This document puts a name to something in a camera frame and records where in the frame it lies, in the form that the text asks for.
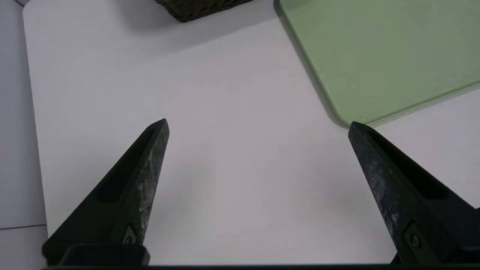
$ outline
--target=light green board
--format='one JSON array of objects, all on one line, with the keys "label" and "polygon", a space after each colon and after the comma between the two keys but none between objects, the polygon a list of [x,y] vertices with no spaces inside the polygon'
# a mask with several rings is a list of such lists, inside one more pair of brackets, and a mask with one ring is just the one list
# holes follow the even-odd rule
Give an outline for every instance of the light green board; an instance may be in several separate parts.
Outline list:
[{"label": "light green board", "polygon": [[480,84],[480,0],[280,4],[348,125],[382,121]]}]

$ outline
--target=wicker basket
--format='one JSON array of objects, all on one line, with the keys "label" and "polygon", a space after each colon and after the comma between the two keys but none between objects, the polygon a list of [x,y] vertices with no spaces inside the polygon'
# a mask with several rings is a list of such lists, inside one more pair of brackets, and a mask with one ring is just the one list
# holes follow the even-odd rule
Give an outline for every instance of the wicker basket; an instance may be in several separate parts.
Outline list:
[{"label": "wicker basket", "polygon": [[252,0],[155,0],[180,22],[192,21]]}]

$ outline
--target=white tabletop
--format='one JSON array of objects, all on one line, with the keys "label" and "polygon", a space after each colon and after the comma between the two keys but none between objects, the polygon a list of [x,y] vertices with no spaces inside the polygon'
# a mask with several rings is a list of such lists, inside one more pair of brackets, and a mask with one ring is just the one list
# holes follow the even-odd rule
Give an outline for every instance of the white tabletop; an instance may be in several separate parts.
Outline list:
[{"label": "white tabletop", "polygon": [[[48,232],[167,118],[151,264],[388,262],[395,247],[273,0],[187,24],[152,0],[24,10]],[[479,206],[480,91],[376,129]]]}]

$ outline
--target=gray floor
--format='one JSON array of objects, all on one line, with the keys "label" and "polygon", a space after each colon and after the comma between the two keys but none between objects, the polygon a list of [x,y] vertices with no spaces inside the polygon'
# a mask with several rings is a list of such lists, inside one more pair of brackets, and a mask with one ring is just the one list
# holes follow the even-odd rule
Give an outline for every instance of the gray floor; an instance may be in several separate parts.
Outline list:
[{"label": "gray floor", "polygon": [[0,0],[0,262],[45,267],[47,239],[23,25],[28,0]]}]

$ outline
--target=screw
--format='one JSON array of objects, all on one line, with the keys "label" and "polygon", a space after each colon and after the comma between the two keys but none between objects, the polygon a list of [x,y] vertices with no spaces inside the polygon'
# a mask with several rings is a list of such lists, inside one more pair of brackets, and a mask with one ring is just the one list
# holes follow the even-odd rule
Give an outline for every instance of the screw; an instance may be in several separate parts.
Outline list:
[{"label": "screw", "polygon": [[420,248],[420,239],[418,238],[418,236],[413,234],[412,237],[410,238],[410,241],[412,242],[412,246],[416,248]]}]

